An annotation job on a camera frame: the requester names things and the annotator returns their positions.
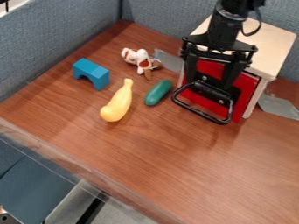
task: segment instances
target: banana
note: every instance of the banana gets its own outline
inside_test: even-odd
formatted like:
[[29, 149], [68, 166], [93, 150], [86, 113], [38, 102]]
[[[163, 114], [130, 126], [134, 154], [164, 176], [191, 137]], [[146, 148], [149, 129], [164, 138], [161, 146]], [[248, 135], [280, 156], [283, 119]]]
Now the banana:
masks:
[[125, 79], [123, 86], [117, 90], [110, 102], [101, 108], [100, 116], [107, 122], [117, 122], [128, 112], [132, 102], [133, 80]]

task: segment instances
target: red object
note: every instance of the red object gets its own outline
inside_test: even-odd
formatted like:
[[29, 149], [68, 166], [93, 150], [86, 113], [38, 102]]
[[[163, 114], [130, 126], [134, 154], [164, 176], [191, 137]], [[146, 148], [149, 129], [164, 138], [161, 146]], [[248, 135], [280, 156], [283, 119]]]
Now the red object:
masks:
[[[224, 65], [220, 63], [215, 63], [211, 61], [198, 61], [198, 71], [204, 74], [208, 74], [214, 78], [221, 80], [222, 73], [224, 71]], [[233, 107], [233, 121], [238, 122], [240, 118], [243, 116], [245, 109], [254, 93], [254, 90], [258, 84], [258, 81], [254, 77], [250, 77], [242, 73], [237, 80], [234, 82], [234, 86], [241, 90], [241, 94], [239, 100], [235, 103]], [[209, 109], [221, 116], [226, 117], [227, 115], [227, 108], [221, 106], [220, 104], [210, 101], [205, 97], [193, 93], [191, 90], [186, 89], [182, 96], [191, 100], [192, 102], [196, 102], [197, 104]]]

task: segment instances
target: green toy cucumber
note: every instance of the green toy cucumber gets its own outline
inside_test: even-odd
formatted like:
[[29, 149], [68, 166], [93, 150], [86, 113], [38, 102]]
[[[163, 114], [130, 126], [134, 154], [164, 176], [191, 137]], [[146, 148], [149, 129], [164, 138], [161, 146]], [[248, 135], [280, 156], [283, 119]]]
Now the green toy cucumber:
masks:
[[148, 106], [155, 106], [171, 90], [172, 83], [169, 80], [162, 80], [146, 94], [144, 102]]

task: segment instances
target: blue arch block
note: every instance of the blue arch block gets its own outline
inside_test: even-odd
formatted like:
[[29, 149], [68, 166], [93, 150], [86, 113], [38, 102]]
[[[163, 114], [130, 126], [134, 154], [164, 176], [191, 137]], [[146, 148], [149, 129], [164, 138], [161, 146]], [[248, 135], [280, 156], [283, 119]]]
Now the blue arch block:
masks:
[[96, 90], [102, 90], [110, 82], [110, 72], [88, 59], [80, 59], [73, 64], [73, 77], [79, 79], [86, 76], [94, 84]]

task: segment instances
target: stuffed toy dog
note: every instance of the stuffed toy dog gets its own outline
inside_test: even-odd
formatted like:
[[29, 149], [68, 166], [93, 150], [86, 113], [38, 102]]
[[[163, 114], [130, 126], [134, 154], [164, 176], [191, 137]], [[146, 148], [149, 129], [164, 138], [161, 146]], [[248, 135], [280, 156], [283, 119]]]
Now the stuffed toy dog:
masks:
[[137, 73], [140, 75], [144, 74], [148, 81], [153, 80], [152, 70], [163, 66], [160, 60], [152, 59], [144, 49], [137, 51], [124, 48], [122, 50], [122, 58], [129, 64], [137, 65]]

